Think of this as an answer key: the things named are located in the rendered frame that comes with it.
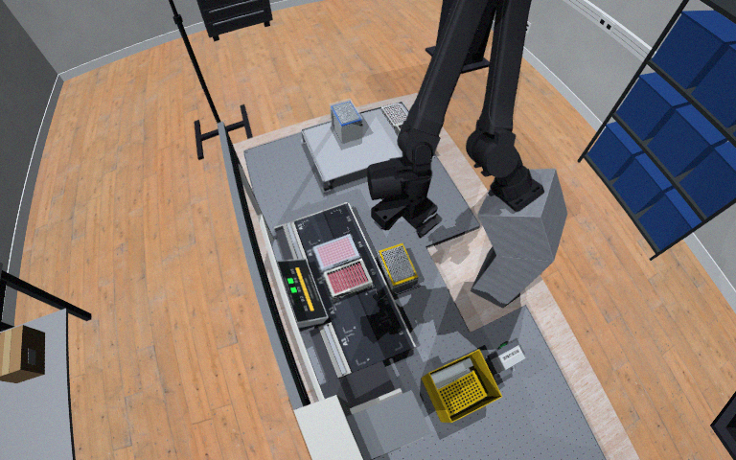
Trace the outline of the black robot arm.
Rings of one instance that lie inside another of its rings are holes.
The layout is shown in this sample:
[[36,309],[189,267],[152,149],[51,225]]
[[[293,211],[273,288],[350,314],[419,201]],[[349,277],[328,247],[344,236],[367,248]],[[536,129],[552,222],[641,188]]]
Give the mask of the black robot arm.
[[[475,131],[466,143],[467,154],[475,162],[473,166],[482,167],[485,177],[496,177],[490,185],[492,192],[515,212],[544,194],[542,185],[522,165],[512,132],[531,1],[496,0],[484,104]],[[432,177],[431,158],[489,2],[453,0],[420,91],[398,136],[398,146],[404,154],[367,168],[372,200],[384,198],[371,208],[371,218],[380,229],[390,230],[403,214],[414,219],[424,209]],[[424,197],[410,198],[403,190],[409,196]]]

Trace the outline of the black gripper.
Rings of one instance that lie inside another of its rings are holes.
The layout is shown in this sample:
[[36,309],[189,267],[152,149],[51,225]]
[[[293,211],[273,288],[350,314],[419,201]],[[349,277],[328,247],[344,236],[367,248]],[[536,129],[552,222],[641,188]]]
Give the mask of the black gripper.
[[429,198],[427,198],[427,194],[420,197],[414,197],[406,194],[404,190],[402,190],[402,192],[406,196],[414,199],[419,199],[425,196],[424,209],[419,215],[417,215],[413,219],[411,219],[406,214],[402,215],[402,217],[416,229],[419,238],[421,238],[442,221],[442,218],[438,214],[436,214],[435,216],[429,218],[426,222],[424,222],[429,216],[437,212],[438,207]]

